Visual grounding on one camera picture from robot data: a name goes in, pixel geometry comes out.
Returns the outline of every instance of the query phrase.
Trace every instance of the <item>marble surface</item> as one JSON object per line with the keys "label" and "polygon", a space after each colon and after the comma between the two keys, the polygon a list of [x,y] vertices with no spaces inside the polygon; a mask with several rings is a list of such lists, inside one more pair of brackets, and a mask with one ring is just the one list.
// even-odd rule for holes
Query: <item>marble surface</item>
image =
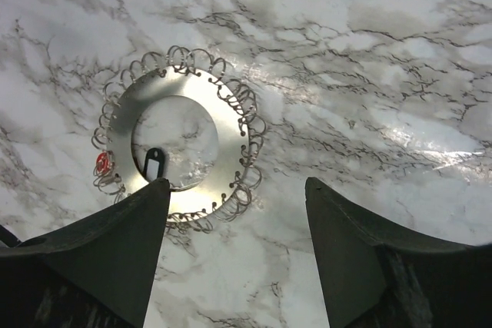
{"label": "marble surface", "polygon": [[[91,184],[90,137],[102,85],[131,60],[206,48],[258,93],[270,128],[254,204],[212,234],[164,240],[147,328],[327,326],[308,176],[426,234],[492,241],[492,0],[0,7],[0,222],[22,239],[111,203]],[[173,163],[203,174],[217,154],[213,128],[173,104],[188,122],[165,123]],[[141,145],[161,127],[154,116]]]}

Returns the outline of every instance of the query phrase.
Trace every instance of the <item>silver metal disc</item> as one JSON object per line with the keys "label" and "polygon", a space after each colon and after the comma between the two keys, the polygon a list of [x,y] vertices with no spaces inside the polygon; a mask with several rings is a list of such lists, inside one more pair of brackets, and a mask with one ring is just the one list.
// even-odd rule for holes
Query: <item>silver metal disc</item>
{"label": "silver metal disc", "polygon": [[[184,75],[167,67],[165,77],[152,71],[132,84],[118,101],[108,128],[107,150],[113,155],[115,173],[121,178],[128,193],[133,194],[148,184],[134,163],[131,136],[142,113],[153,103],[169,96],[182,96],[199,103],[211,116],[218,135],[218,158],[211,172],[197,186],[171,194],[169,214],[202,212],[218,209],[235,191],[236,172],[242,177],[241,147],[248,147],[248,132],[241,133],[238,123],[242,111],[236,112],[218,97],[218,87],[208,81],[215,77],[206,71]],[[233,95],[224,84],[221,96]],[[206,214],[197,214],[195,218]]]}

